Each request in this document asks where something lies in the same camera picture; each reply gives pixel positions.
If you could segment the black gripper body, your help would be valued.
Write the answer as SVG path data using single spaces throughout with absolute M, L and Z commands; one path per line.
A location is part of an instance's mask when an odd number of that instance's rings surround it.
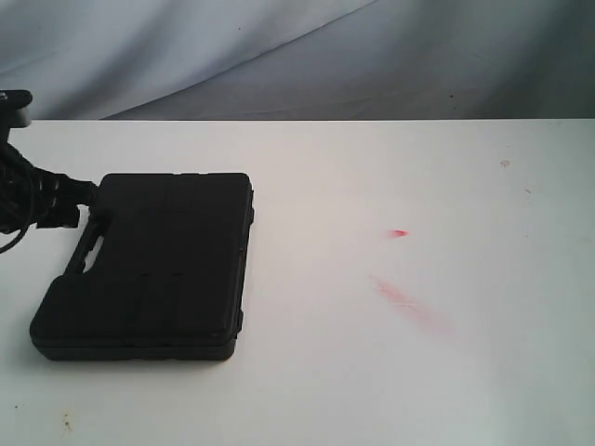
M 81 205 L 91 206 L 98 186 L 40 169 L 8 143 L 1 145 L 1 232 L 78 226 Z

